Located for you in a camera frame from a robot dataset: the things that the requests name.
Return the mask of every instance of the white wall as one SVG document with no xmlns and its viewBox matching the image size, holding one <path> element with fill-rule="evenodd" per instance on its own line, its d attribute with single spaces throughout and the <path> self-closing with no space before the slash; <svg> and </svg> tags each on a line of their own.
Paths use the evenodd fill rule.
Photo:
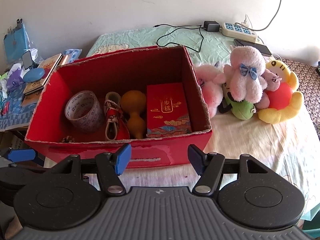
<svg viewBox="0 0 320 240">
<path fill-rule="evenodd" d="M 201 24 L 242 21 L 247 13 L 254 28 L 273 17 L 279 0 L 0 0 L 0 33 L 23 18 L 29 37 L 43 57 L 66 48 L 86 52 L 103 33 L 160 23 Z M 269 48 L 284 57 L 307 63 L 320 52 L 319 0 L 283 0 L 271 26 L 259 33 Z M 314 24 L 306 31 L 305 24 Z M 5 67 L 0 42 L 0 69 Z"/>
</svg>

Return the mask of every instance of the box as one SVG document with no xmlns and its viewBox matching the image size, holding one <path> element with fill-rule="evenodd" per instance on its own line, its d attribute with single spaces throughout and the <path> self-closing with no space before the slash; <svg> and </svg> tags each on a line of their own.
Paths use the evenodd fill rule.
<svg viewBox="0 0 320 240">
<path fill-rule="evenodd" d="M 147 137 L 191 133 L 182 83 L 147 86 Z"/>
<path fill-rule="evenodd" d="M 106 125 L 83 134 L 64 115 L 68 100 L 82 90 L 92 90 L 101 105 L 108 92 L 123 95 L 129 90 L 146 93 L 147 85 L 182 82 L 192 133 L 169 138 L 104 141 Z M 55 162 L 67 155 L 94 158 L 115 152 L 124 143 L 132 146 L 129 168 L 158 167 L 189 163 L 187 148 L 204 149 L 212 134 L 207 105 L 197 83 L 191 61 L 182 46 L 137 48 L 95 55 L 57 67 L 34 111 L 25 142 Z M 71 135 L 75 143 L 60 143 Z"/>
</svg>

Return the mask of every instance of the roll of tape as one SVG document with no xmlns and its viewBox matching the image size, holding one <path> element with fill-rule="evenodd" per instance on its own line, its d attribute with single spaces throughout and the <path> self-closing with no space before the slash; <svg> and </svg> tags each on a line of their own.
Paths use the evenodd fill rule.
<svg viewBox="0 0 320 240">
<path fill-rule="evenodd" d="M 74 127 L 84 133 L 95 132 L 104 123 L 104 113 L 92 91 L 75 94 L 67 103 L 65 116 Z"/>
</svg>

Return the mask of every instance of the green plush toy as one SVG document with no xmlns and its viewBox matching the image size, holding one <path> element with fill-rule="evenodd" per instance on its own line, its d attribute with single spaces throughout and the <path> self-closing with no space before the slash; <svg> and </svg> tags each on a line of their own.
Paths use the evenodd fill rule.
<svg viewBox="0 0 320 240">
<path fill-rule="evenodd" d="M 221 102 L 221 104 L 218 106 L 218 111 L 221 114 L 224 114 L 231 110 L 236 118 L 239 118 L 241 120 L 248 120 L 256 112 L 256 108 L 254 107 L 254 105 L 249 103 L 248 101 L 242 100 L 241 102 L 237 102 L 233 99 L 230 93 L 229 84 L 224 83 L 222 85 L 222 90 L 227 106 L 224 107 L 222 104 L 223 101 Z"/>
</svg>

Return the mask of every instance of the charger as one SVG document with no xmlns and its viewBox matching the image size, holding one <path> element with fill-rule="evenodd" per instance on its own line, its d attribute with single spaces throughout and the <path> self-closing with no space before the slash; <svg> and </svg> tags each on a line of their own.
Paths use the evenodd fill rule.
<svg viewBox="0 0 320 240">
<path fill-rule="evenodd" d="M 216 21 L 204 21 L 203 28 L 207 32 L 218 32 L 220 30 L 220 24 Z"/>
</svg>

